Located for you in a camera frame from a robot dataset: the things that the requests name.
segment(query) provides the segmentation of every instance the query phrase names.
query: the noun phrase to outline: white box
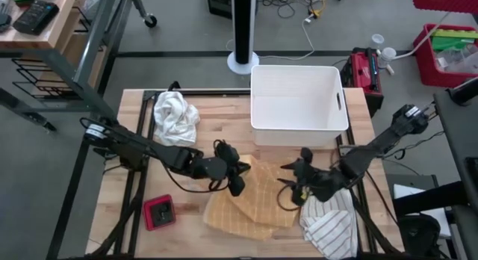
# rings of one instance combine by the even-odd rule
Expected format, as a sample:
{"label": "white box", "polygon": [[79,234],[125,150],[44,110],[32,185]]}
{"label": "white box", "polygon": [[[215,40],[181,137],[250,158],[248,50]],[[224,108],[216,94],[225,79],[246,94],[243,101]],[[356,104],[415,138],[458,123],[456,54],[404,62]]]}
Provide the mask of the white box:
{"label": "white box", "polygon": [[254,142],[324,146],[349,121],[340,73],[333,66],[254,66],[251,75]]}

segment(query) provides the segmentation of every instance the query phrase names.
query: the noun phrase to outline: bin handle slot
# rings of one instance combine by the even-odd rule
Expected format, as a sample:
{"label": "bin handle slot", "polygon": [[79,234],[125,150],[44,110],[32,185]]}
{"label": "bin handle slot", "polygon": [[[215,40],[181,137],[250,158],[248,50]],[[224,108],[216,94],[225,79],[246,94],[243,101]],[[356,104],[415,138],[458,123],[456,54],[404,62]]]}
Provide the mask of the bin handle slot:
{"label": "bin handle slot", "polygon": [[341,104],[341,97],[340,95],[337,93],[337,105],[338,105],[338,110],[341,111],[342,110],[342,104]]}

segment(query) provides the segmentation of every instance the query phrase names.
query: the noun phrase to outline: striped towel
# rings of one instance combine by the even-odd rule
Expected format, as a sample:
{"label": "striped towel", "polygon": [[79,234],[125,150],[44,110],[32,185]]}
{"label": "striped towel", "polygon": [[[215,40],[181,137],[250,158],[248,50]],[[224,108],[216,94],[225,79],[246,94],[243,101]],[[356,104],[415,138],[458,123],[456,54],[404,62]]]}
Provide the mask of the striped towel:
{"label": "striped towel", "polygon": [[342,189],[327,202],[309,197],[300,214],[304,239],[330,260],[356,257],[357,218],[348,190]]}

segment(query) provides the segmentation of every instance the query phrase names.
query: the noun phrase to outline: concrete floor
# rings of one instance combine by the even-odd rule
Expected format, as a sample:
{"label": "concrete floor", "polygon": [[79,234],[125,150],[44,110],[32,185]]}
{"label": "concrete floor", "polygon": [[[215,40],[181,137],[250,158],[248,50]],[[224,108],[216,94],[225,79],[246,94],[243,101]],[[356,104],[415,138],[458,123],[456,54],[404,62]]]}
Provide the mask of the concrete floor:
{"label": "concrete floor", "polygon": [[[143,0],[158,18],[159,28],[149,30],[133,8],[120,51],[216,51],[225,50],[232,38],[229,20],[212,16],[206,0]],[[309,50],[301,29],[306,9],[280,19],[274,7],[259,7],[256,50]],[[412,0],[328,0],[323,16],[307,29],[316,49],[351,50],[369,43],[373,33],[385,37],[385,45],[409,49],[423,24],[437,22],[444,13],[417,10]],[[448,24],[477,26],[469,14],[451,14]],[[331,65],[340,57],[306,58],[302,61],[263,60],[262,64]],[[395,76],[381,74],[384,105],[373,118],[376,132],[391,121],[402,105],[427,105],[440,90],[420,82],[414,58],[393,62]],[[10,81],[20,80],[8,59],[0,60],[2,87],[37,105]],[[105,100],[117,109],[126,88],[164,88],[172,81],[183,87],[247,87],[249,77],[232,74],[225,58],[118,59],[111,73]],[[0,259],[44,259],[66,192],[67,183],[84,130],[78,118],[87,114],[46,114],[58,128],[45,134],[36,126],[0,108]],[[420,136],[405,137],[400,145],[415,143],[441,130],[439,119]],[[437,137],[408,152],[401,161],[422,174],[435,174],[441,184],[459,179],[447,141]],[[84,168],[75,207],[60,256],[84,252],[101,182],[102,161],[91,155]],[[408,170],[385,162],[387,173]]]}

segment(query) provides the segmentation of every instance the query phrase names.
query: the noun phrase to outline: white towel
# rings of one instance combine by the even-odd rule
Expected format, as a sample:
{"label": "white towel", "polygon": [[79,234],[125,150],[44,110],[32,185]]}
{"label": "white towel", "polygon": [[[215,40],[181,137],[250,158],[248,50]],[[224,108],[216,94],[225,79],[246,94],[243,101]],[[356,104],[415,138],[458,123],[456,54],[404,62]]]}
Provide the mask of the white towel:
{"label": "white towel", "polygon": [[342,189],[327,202],[311,196],[300,213],[304,239],[310,241],[327,259],[356,257],[357,219],[352,196]]}
{"label": "white towel", "polygon": [[163,92],[155,104],[156,136],[166,146],[191,146],[196,142],[199,112],[180,92]]}

